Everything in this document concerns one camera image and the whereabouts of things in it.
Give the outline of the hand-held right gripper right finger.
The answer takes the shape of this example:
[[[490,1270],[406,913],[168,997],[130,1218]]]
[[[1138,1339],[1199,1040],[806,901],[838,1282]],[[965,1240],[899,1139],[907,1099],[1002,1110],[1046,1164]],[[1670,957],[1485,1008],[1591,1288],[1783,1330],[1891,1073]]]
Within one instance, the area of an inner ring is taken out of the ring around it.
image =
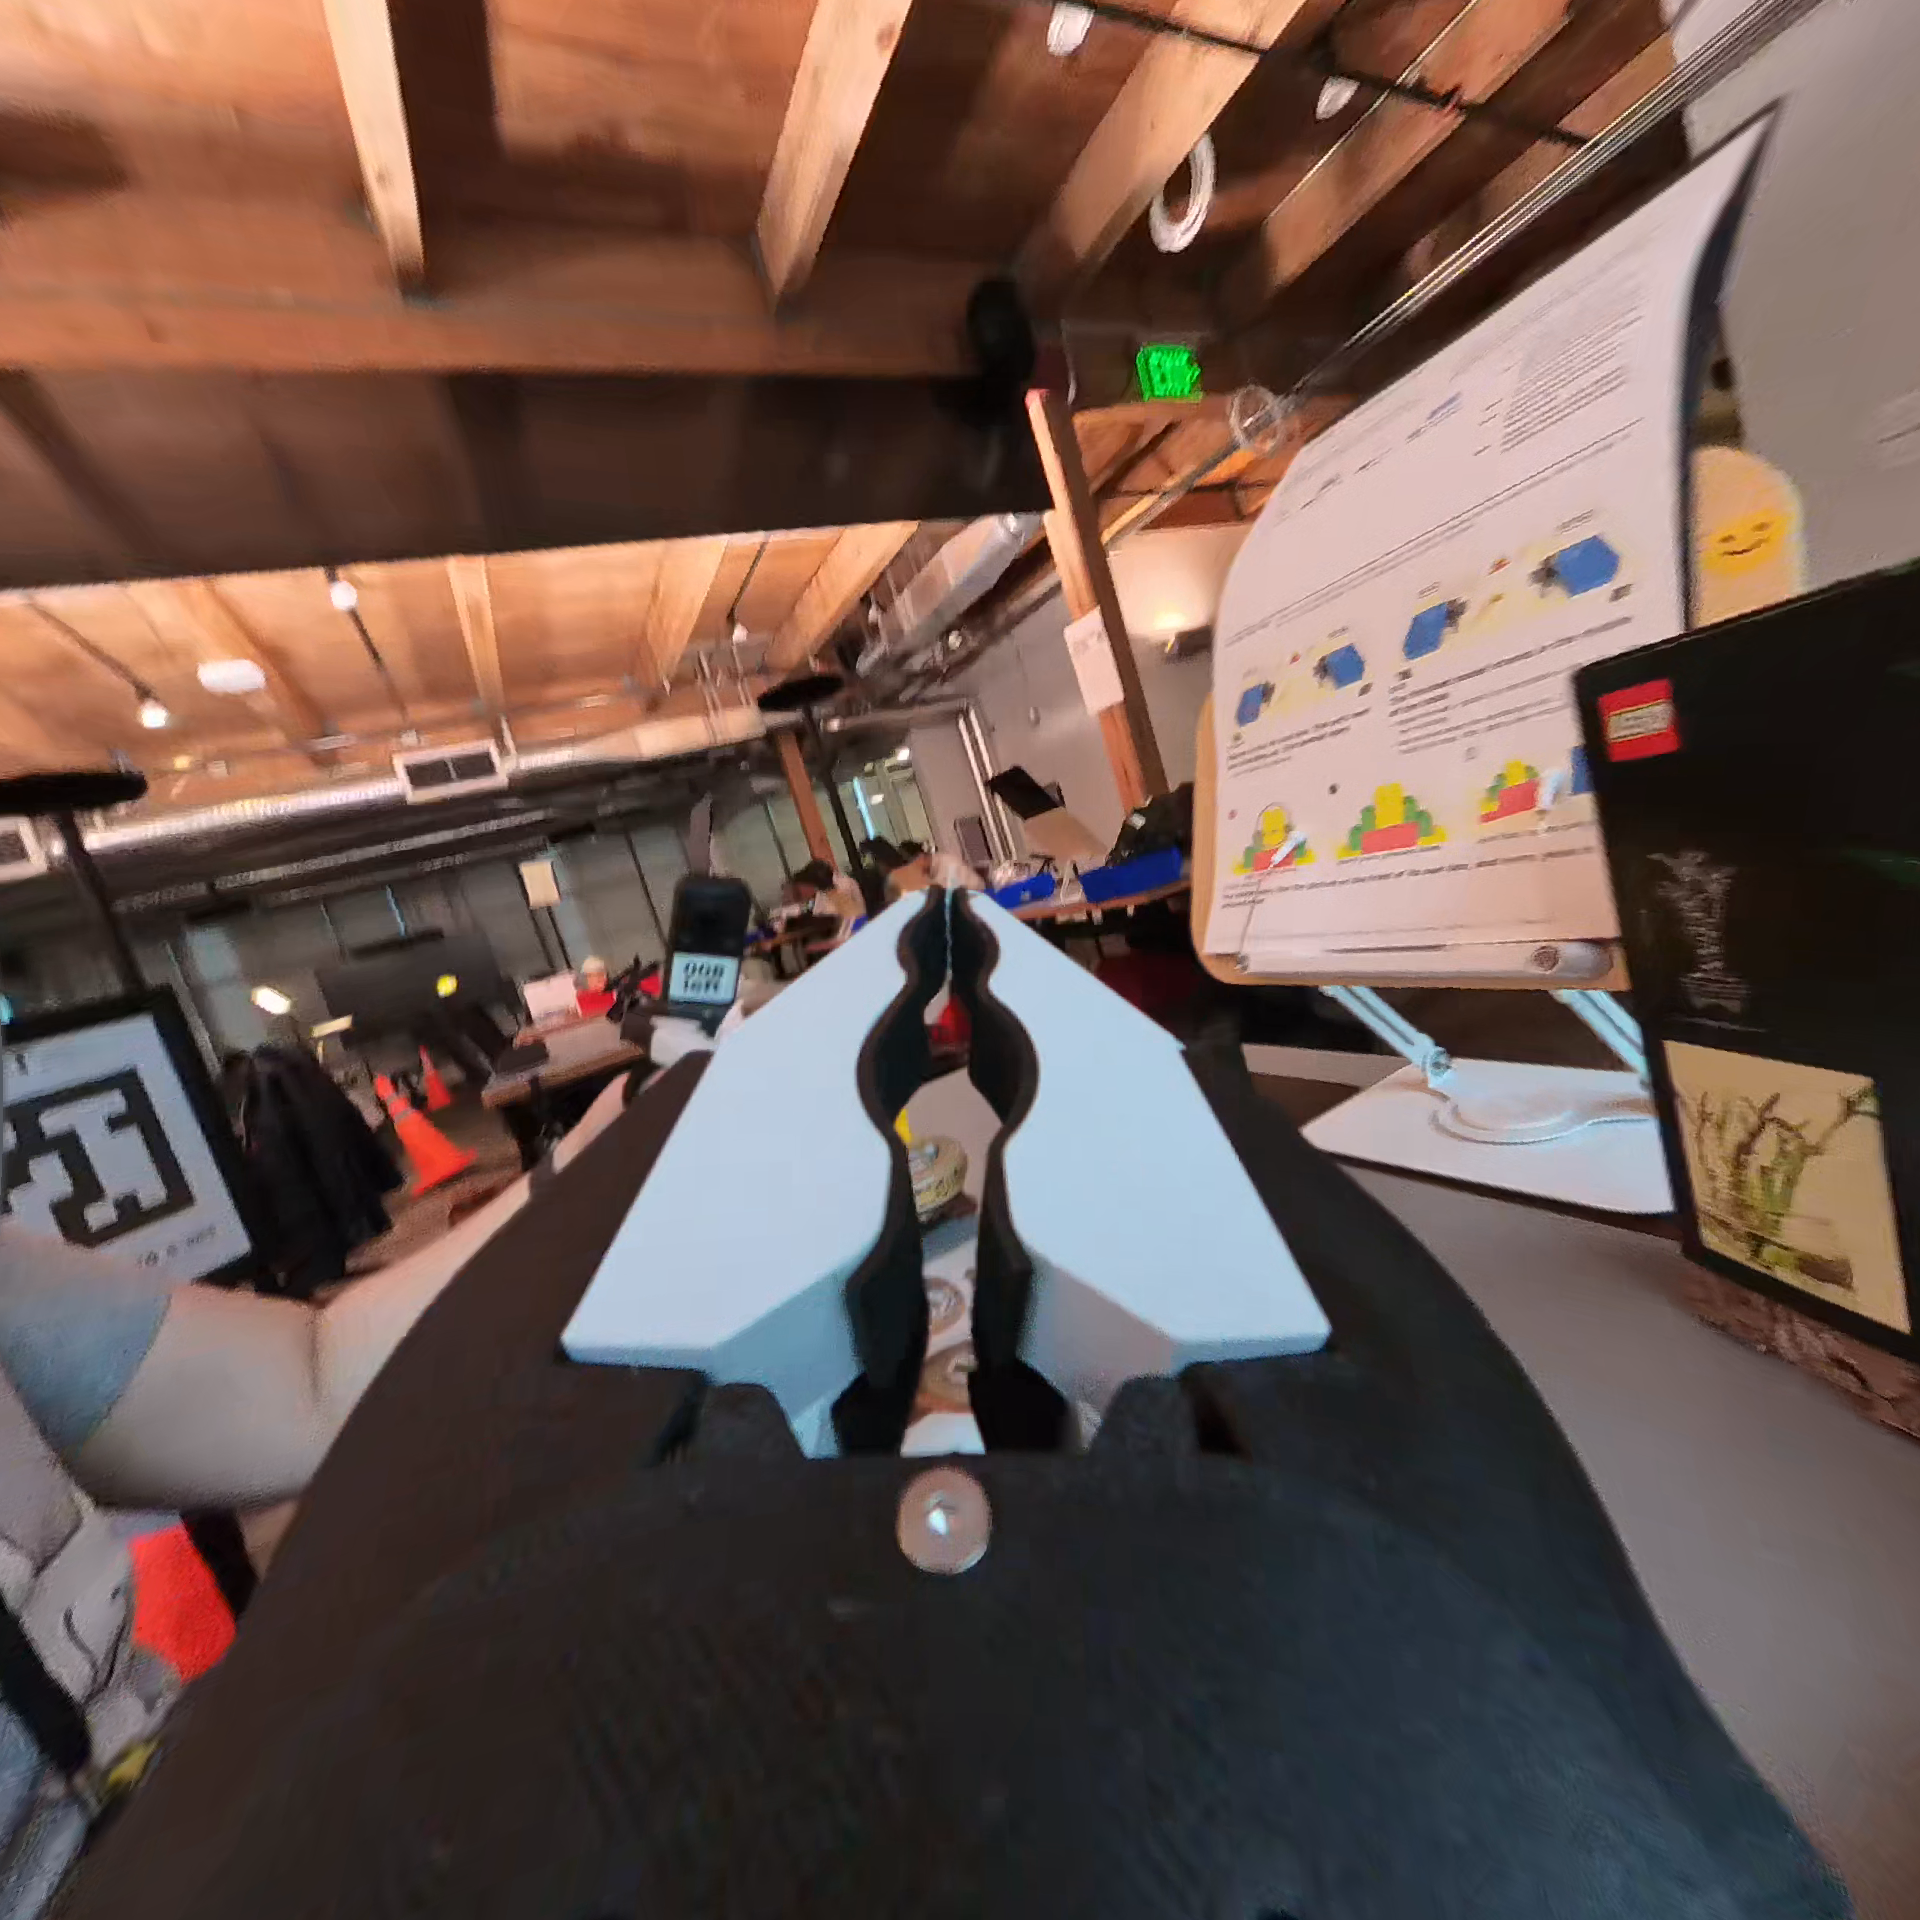
[[[956,899],[956,997],[997,1121],[967,1381],[983,1449],[1079,1449],[1134,1381],[1326,1348],[1182,1043],[975,892]]]

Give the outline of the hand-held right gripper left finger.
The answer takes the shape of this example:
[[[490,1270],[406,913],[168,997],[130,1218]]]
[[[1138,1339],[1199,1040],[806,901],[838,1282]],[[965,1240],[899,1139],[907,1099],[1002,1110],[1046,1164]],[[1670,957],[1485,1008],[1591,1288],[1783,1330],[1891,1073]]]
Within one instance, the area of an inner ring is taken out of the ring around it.
[[[715,1043],[564,1356],[763,1387],[808,1457],[899,1454],[927,1299],[895,1121],[946,979],[949,897],[927,888]]]

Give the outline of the person's left forearm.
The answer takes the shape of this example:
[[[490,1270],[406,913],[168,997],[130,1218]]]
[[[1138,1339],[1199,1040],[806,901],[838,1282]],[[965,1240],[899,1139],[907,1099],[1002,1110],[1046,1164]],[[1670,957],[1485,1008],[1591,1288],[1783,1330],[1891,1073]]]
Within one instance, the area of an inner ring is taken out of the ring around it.
[[[560,1194],[567,1168],[638,1104],[640,1085],[628,1074],[603,1091],[534,1172],[326,1305],[198,1282],[136,1300],[146,1339],[133,1362],[115,1365],[103,1408],[54,1452],[90,1497],[125,1509],[299,1497],[428,1308],[538,1201]]]

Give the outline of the white ceiling vent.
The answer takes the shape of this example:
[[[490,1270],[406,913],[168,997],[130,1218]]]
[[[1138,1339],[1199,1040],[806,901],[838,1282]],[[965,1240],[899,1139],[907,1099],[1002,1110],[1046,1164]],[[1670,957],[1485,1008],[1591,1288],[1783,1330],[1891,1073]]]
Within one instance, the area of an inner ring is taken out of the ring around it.
[[[509,762],[492,739],[398,752],[391,768],[414,808],[494,795],[512,781]]]

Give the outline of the white stand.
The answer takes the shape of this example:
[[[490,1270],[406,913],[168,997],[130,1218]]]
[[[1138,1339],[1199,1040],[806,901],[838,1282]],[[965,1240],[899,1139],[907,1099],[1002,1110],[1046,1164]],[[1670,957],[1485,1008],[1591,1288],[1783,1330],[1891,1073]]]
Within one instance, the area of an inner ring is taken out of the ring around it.
[[[1491,1062],[1451,1054],[1365,987],[1324,987],[1403,1068],[1303,1130],[1320,1152],[1439,1185],[1608,1216],[1674,1211],[1639,1022],[1620,1000],[1557,989],[1616,1070]]]

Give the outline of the black jacket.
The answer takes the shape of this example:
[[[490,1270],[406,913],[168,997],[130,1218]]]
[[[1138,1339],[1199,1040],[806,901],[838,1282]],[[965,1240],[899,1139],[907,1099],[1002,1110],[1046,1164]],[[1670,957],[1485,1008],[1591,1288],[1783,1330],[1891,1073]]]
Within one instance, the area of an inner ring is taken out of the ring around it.
[[[392,1227],[400,1170],[352,1098],[304,1046],[221,1059],[221,1088],[262,1230],[262,1291],[304,1305]]]

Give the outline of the black floor lamp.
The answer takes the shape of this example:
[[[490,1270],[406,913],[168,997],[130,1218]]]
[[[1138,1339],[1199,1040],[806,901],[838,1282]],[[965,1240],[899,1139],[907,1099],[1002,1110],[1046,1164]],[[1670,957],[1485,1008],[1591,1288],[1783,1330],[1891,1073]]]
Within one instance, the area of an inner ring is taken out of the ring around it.
[[[7,774],[3,779],[3,813],[47,824],[64,846],[64,862],[75,876],[80,897],[103,937],[117,985],[123,994],[143,994],[146,980],[127,944],[100,868],[84,841],[82,813],[98,813],[139,802],[148,795],[143,773],[125,765],[80,768],[66,773]]]

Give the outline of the framed marker sign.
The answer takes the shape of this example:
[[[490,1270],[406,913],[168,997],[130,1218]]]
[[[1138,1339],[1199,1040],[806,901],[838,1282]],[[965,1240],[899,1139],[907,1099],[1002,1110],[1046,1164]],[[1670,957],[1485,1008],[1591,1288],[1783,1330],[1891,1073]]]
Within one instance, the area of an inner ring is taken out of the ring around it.
[[[5,1214],[168,1282],[260,1278],[234,1125],[172,989],[5,1018]]]

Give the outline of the black bamboo picture box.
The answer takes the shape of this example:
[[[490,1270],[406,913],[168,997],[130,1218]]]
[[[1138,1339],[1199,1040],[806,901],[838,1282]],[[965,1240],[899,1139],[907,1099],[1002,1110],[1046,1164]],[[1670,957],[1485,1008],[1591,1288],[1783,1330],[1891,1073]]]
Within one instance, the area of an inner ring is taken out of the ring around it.
[[[1583,666],[1709,1328],[1918,1436],[1918,564]]]

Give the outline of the printed instruction sheet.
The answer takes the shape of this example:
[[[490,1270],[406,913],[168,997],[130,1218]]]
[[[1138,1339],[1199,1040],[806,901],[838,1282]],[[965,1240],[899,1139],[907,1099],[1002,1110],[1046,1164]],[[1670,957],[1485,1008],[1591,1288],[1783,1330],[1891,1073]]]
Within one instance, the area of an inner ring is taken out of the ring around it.
[[[1692,429],[1778,105],[1288,465],[1213,635],[1264,970],[1619,934],[1575,675],[1693,612]]]

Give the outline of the person's printed shirt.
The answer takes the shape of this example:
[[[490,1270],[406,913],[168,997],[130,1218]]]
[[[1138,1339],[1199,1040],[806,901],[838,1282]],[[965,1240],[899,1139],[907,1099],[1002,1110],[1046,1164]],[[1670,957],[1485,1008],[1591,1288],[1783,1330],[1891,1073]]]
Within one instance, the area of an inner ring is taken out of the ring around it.
[[[5,1227],[3,1915],[44,1915],[150,1768],[180,1678],[134,1642],[127,1544],[77,1457],[125,1397],[168,1284]]]

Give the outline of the yellow toy head poster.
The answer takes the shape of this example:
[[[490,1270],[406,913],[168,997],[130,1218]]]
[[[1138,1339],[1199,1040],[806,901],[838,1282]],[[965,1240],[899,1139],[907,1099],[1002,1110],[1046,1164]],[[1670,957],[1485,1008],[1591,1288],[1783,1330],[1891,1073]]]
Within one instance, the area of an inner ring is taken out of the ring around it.
[[[1693,627],[1775,609],[1807,587],[1804,504],[1758,452],[1693,452]]]

